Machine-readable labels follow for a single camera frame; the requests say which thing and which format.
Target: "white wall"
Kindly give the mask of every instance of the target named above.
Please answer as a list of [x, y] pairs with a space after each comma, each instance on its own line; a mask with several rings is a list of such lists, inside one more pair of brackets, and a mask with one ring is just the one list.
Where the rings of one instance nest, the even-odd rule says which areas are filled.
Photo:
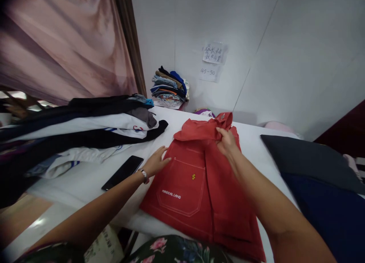
[[175, 69], [175, 0], [132, 0], [144, 81], [151, 98], [152, 77], [162, 65]]
[[314, 140], [365, 99], [365, 0], [279, 0], [233, 116]]
[[[365, 0], [133, 0], [147, 89], [163, 65], [191, 85], [187, 111], [276, 120], [313, 140], [365, 99]], [[229, 44], [219, 83], [202, 46]]]

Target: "silver bracelet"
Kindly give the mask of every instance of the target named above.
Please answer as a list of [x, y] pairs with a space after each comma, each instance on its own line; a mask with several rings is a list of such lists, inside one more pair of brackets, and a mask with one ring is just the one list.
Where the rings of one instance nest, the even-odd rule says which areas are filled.
[[143, 169], [138, 169], [138, 170], [143, 173], [143, 176], [144, 176], [144, 182], [143, 183], [148, 184], [149, 183], [149, 178], [148, 178], [147, 173]]

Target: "hand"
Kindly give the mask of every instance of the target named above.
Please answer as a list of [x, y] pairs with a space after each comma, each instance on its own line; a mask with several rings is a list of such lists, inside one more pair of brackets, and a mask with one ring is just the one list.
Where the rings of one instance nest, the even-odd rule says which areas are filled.
[[231, 131], [227, 132], [225, 129], [218, 127], [216, 129], [222, 135], [222, 140], [216, 141], [217, 147], [224, 156], [229, 158], [232, 152], [238, 150], [235, 137]]
[[147, 162], [143, 165], [142, 169], [146, 172], [150, 178], [163, 169], [170, 162], [171, 158], [162, 160], [162, 155], [167, 151], [168, 147], [162, 146], [151, 155]]

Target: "floral clothing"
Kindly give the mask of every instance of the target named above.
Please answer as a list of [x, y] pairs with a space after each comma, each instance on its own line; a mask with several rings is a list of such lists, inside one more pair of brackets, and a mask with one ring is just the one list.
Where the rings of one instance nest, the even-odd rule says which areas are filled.
[[[84, 254], [68, 243], [37, 248], [20, 257], [16, 263], [83, 263]], [[207, 246], [177, 235], [160, 236], [144, 243], [126, 263], [232, 263], [218, 247]]]
[[127, 263], [231, 263], [218, 247], [182, 238], [177, 235], [160, 236], [143, 244], [125, 261]]

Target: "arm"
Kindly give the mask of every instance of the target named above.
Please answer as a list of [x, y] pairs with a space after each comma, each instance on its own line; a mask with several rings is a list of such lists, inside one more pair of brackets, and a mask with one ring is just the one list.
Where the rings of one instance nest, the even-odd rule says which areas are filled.
[[[171, 160], [167, 158], [162, 161], [162, 155], [167, 149], [165, 146], [159, 148], [142, 167], [148, 177], [154, 176]], [[75, 212], [30, 249], [48, 243], [69, 242], [85, 252], [143, 182], [141, 172], [132, 174]]]
[[231, 131], [217, 142], [267, 235], [275, 262], [336, 262], [326, 243], [290, 200], [240, 152]]

